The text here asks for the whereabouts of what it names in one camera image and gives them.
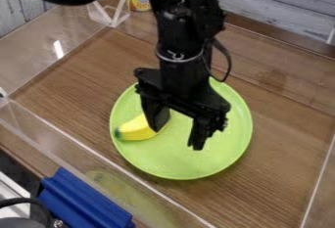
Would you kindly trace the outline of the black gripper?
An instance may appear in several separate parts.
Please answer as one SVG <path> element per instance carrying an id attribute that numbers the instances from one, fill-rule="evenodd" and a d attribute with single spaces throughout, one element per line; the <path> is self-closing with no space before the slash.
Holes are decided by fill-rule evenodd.
<path id="1" fill-rule="evenodd" d="M 226 129 L 233 108 L 210 82 L 213 51 L 181 60 L 159 55 L 159 60 L 159 68 L 135 69 L 137 93 L 150 127 L 155 132 L 165 128 L 171 110 L 191 117 L 187 146 L 202 151 L 207 139 Z"/>

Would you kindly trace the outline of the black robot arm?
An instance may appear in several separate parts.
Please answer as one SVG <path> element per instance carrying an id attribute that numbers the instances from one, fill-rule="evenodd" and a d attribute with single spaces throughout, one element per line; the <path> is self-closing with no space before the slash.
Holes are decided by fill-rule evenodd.
<path id="1" fill-rule="evenodd" d="M 178 111 L 193 118 L 187 146 L 201 151 L 227 126 L 231 104 L 211 86 L 213 50 L 225 28 L 218 0 L 150 0 L 158 21 L 159 68 L 137 68 L 137 92 L 149 124 L 161 131 Z"/>

